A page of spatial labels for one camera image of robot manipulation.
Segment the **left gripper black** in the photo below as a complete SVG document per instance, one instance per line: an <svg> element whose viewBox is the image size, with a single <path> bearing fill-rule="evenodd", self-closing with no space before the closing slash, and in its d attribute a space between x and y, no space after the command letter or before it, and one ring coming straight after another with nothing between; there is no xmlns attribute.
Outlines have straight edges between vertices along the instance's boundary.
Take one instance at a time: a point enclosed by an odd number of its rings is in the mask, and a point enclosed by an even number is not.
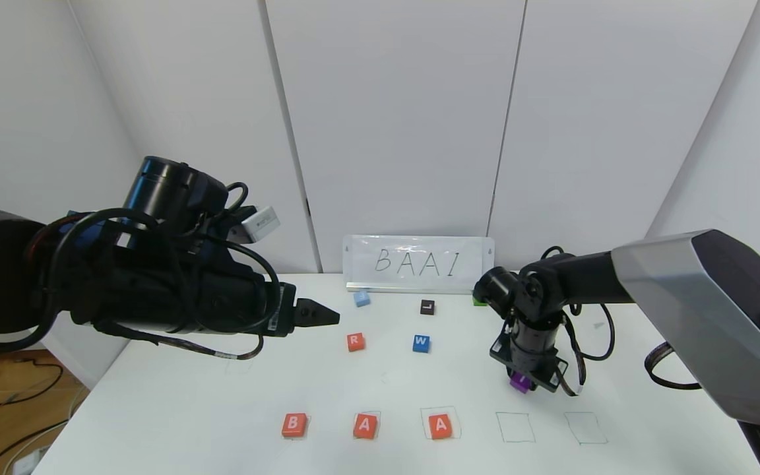
<svg viewBox="0 0 760 475"><path fill-rule="evenodd" d="M294 307L295 286L285 282L280 283L276 309L269 311L271 283L230 255L212 255L189 283L194 303L191 332L284 337L294 327L331 327L340 322L340 313L317 301L298 298Z"/></svg>

